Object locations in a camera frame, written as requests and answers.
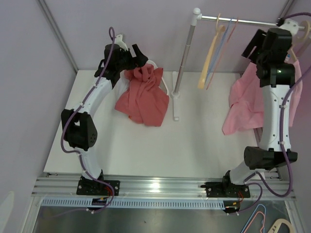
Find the beige wooden hanger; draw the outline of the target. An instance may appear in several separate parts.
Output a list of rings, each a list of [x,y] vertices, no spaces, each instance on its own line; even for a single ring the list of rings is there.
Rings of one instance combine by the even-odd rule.
[[[302,21],[299,26],[304,27],[304,29],[302,30],[303,34],[294,36],[292,47],[289,50],[289,55],[290,55],[290,58],[292,59],[293,62],[296,62],[298,60],[298,58],[294,52],[294,47],[296,45],[298,45],[299,43],[305,42],[309,36],[310,31],[311,31],[311,23],[307,20]]]
[[[220,42],[220,38],[222,36],[222,34],[225,31],[225,26],[224,25],[218,25],[219,24],[219,17],[221,16],[221,14],[219,13],[216,19],[216,26],[215,26],[215,36],[212,40],[212,43],[209,47],[208,53],[207,53],[207,57],[200,75],[200,79],[198,82],[198,88],[199,89],[203,89],[205,87],[205,83],[206,83],[206,79],[207,79],[207,72],[208,72],[208,68],[210,67],[211,64],[211,59],[216,51],[216,48]]]

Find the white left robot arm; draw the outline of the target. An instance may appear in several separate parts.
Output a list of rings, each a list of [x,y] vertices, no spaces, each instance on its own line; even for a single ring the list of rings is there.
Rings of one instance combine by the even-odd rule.
[[[102,169],[93,150],[98,137],[93,117],[104,98],[114,89],[121,72],[144,66],[148,57],[137,44],[133,52],[119,44],[108,44],[104,58],[94,74],[94,81],[83,100],[72,109],[61,113],[61,149],[65,153],[76,153],[81,164],[82,176],[90,180],[88,190],[98,195],[104,191],[104,181],[100,180]]]

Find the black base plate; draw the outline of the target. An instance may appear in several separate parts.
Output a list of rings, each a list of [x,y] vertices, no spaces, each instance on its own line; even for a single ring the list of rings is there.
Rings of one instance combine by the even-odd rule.
[[[250,198],[250,190],[247,185],[206,182],[200,187],[205,189],[208,198]]]
[[[89,179],[81,179],[78,182],[76,194],[83,196],[112,196],[112,189],[114,195],[118,196],[120,191],[120,181],[117,180],[106,180],[107,184],[102,184]]]

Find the coral red t shirt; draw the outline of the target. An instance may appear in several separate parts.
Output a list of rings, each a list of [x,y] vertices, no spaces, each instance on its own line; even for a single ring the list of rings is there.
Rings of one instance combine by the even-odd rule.
[[[132,121],[146,126],[160,127],[169,105],[169,96],[160,88],[162,72],[153,66],[126,70],[128,90],[117,100],[115,110],[132,116]]]

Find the silver clothes rail bar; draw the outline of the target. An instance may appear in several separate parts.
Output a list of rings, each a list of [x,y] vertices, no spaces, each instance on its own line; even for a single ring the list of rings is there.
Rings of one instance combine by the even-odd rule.
[[[258,27],[270,27],[270,28],[271,27],[277,27],[276,23],[237,19],[237,18],[203,16],[202,14],[197,16],[196,22],[194,23],[192,21],[191,25],[196,25],[198,23],[198,21],[200,21],[200,20],[203,20],[203,21],[217,21],[218,20],[219,22],[224,22],[224,23],[236,22],[237,21],[239,24],[243,24],[243,25],[258,26]]]

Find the grey rack upright pole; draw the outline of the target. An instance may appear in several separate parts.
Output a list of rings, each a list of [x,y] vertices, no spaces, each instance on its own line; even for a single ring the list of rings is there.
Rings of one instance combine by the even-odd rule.
[[[180,64],[180,67],[179,67],[179,71],[178,72],[174,71],[172,73],[173,90],[172,90],[171,96],[173,98],[178,98],[180,96],[179,88],[180,88],[182,76],[183,76],[183,73],[184,73],[184,69],[185,69],[185,66],[186,66],[187,57],[188,57],[188,54],[189,54],[189,51],[190,51],[190,46],[191,46],[193,34],[194,34],[194,31],[195,31],[195,27],[197,25],[197,21],[199,21],[201,19],[201,17],[202,17],[201,10],[199,8],[197,8],[197,7],[194,8],[194,10],[192,12],[190,29],[189,29],[189,33],[188,33],[188,36],[187,36],[187,40],[186,40],[186,44],[185,44],[185,48],[184,48],[181,64]]]

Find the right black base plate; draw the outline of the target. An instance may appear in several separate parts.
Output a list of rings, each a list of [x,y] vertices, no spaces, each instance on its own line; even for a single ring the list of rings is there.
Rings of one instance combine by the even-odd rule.
[[[205,189],[208,198],[250,198],[250,190],[247,185],[206,182],[200,187]]]

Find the blue wire hanger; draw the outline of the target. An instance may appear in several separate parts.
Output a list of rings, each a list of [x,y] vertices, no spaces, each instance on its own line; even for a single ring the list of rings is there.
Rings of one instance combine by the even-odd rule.
[[[228,22],[228,25],[216,25],[216,35],[215,37],[215,42],[211,44],[210,49],[212,49],[212,51],[208,51],[207,57],[209,57],[209,63],[208,63],[208,67],[207,67],[207,73],[205,75],[205,83],[207,81],[207,78],[209,77],[210,73],[212,72],[215,64],[216,64],[216,60],[218,59],[218,56],[220,55],[220,52],[222,50],[222,46],[225,43],[225,39],[228,33],[228,29],[230,27],[230,24],[232,22],[232,19],[230,19],[230,21]]]

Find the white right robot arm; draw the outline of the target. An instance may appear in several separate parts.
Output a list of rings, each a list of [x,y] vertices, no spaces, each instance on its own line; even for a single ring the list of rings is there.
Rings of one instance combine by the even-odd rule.
[[[231,87],[229,112],[222,131],[230,135],[262,128],[262,136],[257,147],[244,149],[241,164],[226,173],[226,181],[221,185],[226,196],[233,196],[239,185],[253,176],[297,160],[289,140],[295,67],[285,61],[292,38],[292,33],[282,28],[258,30],[242,53],[250,64]]]

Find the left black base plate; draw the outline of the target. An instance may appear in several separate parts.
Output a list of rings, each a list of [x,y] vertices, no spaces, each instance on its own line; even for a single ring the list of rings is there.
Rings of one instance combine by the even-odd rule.
[[[76,194],[83,196],[112,196],[112,189],[114,195],[118,196],[120,191],[120,181],[117,180],[106,180],[107,184],[102,184],[89,179],[81,179],[78,182]]]

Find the white rack foot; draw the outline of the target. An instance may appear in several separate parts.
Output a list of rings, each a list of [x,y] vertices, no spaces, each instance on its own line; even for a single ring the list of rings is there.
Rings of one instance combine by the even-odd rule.
[[[175,92],[178,74],[179,74],[179,72],[177,72],[177,71],[172,72],[173,88],[172,88],[172,92],[171,92],[171,97],[173,100],[173,119],[174,119],[174,121],[180,120],[180,92],[179,91]]]

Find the light pink t shirt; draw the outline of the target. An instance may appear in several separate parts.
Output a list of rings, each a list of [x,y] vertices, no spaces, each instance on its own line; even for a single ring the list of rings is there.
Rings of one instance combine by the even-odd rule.
[[[229,112],[222,126],[224,135],[263,127],[264,103],[256,65],[250,63],[230,89]]]

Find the pink wire hanger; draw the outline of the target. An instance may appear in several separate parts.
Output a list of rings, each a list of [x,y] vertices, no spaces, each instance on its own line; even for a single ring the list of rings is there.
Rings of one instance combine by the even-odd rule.
[[[212,79],[213,79],[213,77],[214,77],[214,74],[215,74],[215,72],[217,71],[218,66],[219,66],[219,64],[220,64],[221,61],[222,61],[222,58],[223,58],[224,53],[225,53],[225,51],[226,51],[226,48],[227,48],[227,46],[228,46],[228,44],[229,44],[229,41],[230,41],[230,39],[231,39],[231,37],[232,37],[232,34],[234,33],[234,31],[235,31],[235,29],[236,29],[236,27],[237,27],[238,22],[239,22],[239,18],[237,18],[237,20],[236,20],[236,22],[234,23],[234,26],[233,26],[233,28],[232,28],[232,30],[230,31],[230,34],[229,34],[228,36],[226,36],[227,33],[224,33],[223,41],[222,41],[221,45],[219,46],[219,52],[217,53],[216,60],[215,60],[215,62],[214,62],[214,65],[212,66],[212,70],[208,73],[208,74],[210,74],[210,73],[212,72],[212,75],[210,76],[210,78],[209,78],[209,80],[208,80],[206,90],[208,90],[208,88],[209,88],[210,85],[211,85],[211,82],[212,82]]]

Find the white plastic basket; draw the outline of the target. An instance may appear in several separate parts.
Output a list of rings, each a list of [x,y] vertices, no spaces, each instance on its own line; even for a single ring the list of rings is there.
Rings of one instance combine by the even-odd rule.
[[[159,84],[159,88],[168,96],[168,95],[169,95],[169,90],[168,90],[168,87],[167,87],[167,85],[166,85],[166,83],[165,83],[165,80],[164,80],[164,77],[163,77],[163,75],[164,75],[163,68],[158,67],[158,66],[156,65],[156,63],[155,63],[154,61],[152,61],[152,60],[148,60],[148,61],[146,62],[146,65],[147,65],[148,67],[153,66],[153,68],[152,68],[153,71],[156,71],[157,69],[160,69],[160,70],[161,70],[161,72],[162,72],[162,75],[161,75],[161,76],[162,76],[162,77],[161,77],[161,81],[160,81],[160,84]]]

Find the beige spare hanger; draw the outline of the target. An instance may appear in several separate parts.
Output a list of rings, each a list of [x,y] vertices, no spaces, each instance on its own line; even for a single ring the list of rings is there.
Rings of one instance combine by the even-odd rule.
[[[288,228],[289,233],[295,233],[292,224],[288,220],[283,218],[277,219],[272,227],[269,229],[268,233],[277,233],[282,225],[285,225]]]

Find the pink and blue spare hangers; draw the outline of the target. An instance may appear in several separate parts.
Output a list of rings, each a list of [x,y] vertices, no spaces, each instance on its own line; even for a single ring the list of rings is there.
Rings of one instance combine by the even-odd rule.
[[[258,204],[256,206],[256,208],[254,209],[254,211],[252,212],[249,219],[247,220],[246,224],[244,225],[244,227],[240,231],[240,233],[246,233],[249,230],[252,223],[255,221],[256,217],[258,217],[258,216],[261,216],[261,224],[260,224],[259,232],[264,233],[265,232],[266,213],[267,213],[267,209],[266,209],[265,205]]]

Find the aluminium mounting rail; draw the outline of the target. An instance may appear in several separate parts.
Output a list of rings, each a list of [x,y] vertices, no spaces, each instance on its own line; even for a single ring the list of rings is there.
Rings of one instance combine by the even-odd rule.
[[[78,197],[76,194],[80,174],[42,175],[37,178],[31,195],[33,197]],[[106,175],[106,180],[120,181],[118,198],[138,199],[185,199],[206,198],[201,186],[221,179],[171,178]]]

